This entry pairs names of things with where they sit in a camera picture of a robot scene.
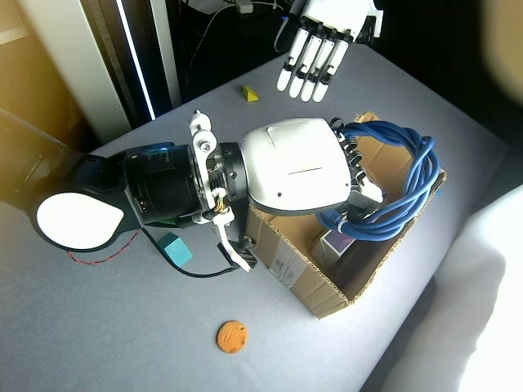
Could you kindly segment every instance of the gray table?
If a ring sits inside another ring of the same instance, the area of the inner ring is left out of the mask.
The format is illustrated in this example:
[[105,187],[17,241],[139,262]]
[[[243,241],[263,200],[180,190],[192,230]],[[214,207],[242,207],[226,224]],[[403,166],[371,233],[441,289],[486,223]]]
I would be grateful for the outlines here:
[[[353,47],[321,104],[275,90],[283,58],[201,96],[102,147],[187,143],[194,109],[219,141],[292,117],[352,119],[373,110],[436,138],[449,179],[358,302],[317,320],[263,266],[213,279],[187,278],[141,234],[117,259],[72,262],[2,206],[0,390],[317,391],[358,390],[440,264],[472,204],[505,154],[483,127],[367,47]],[[248,84],[260,101],[247,103]],[[151,230],[160,237],[163,229]],[[225,265],[210,226],[179,230],[194,259],[187,269]],[[89,256],[95,259],[120,247]],[[215,345],[229,319],[248,326],[236,355]]]

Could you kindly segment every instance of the cookie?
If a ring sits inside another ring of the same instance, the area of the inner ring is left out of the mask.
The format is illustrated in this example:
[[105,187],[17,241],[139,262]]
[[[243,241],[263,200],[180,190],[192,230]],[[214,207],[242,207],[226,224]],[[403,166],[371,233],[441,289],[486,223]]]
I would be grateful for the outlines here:
[[240,321],[228,321],[218,331],[217,344],[222,351],[234,354],[243,349],[247,339],[247,328]]

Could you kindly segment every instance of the blue cable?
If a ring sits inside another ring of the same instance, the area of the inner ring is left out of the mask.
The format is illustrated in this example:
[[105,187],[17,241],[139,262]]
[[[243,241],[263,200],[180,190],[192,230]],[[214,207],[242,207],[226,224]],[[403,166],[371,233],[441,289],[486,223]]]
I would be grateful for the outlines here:
[[[346,125],[342,133],[345,137],[372,136],[387,145],[404,146],[413,157],[400,199],[361,222],[345,221],[340,227],[345,235],[365,241],[385,241],[392,238],[421,211],[440,174],[440,162],[432,149],[434,139],[420,136],[414,129],[398,127],[386,121],[354,122]],[[344,221],[336,210],[320,212],[316,216],[323,226],[332,230],[338,230],[338,225]]]

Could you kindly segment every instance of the open cardboard box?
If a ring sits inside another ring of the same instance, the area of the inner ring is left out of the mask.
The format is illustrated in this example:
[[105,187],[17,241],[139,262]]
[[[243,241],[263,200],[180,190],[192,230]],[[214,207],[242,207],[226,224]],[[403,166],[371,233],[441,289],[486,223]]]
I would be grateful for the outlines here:
[[[374,119],[378,118],[368,112],[356,121]],[[363,154],[361,164],[369,177],[387,191],[387,202],[397,200],[412,162],[409,152],[404,147],[384,145],[370,137],[358,138],[358,150]],[[442,170],[428,203],[445,179]],[[311,256],[315,242],[325,231],[314,214],[274,216],[250,206],[247,235],[256,241],[254,255],[321,319],[353,304],[363,294],[415,221],[416,218],[387,241],[354,242],[328,270],[321,269]]]

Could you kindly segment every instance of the yellow triangular block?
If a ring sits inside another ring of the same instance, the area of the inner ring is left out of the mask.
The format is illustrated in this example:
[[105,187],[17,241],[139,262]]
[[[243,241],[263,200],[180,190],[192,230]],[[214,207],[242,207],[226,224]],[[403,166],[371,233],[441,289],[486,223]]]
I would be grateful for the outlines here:
[[243,88],[242,88],[242,91],[244,92],[244,98],[247,102],[254,102],[255,100],[259,100],[260,98],[258,98],[258,94],[256,92],[254,92],[254,90],[245,85]]

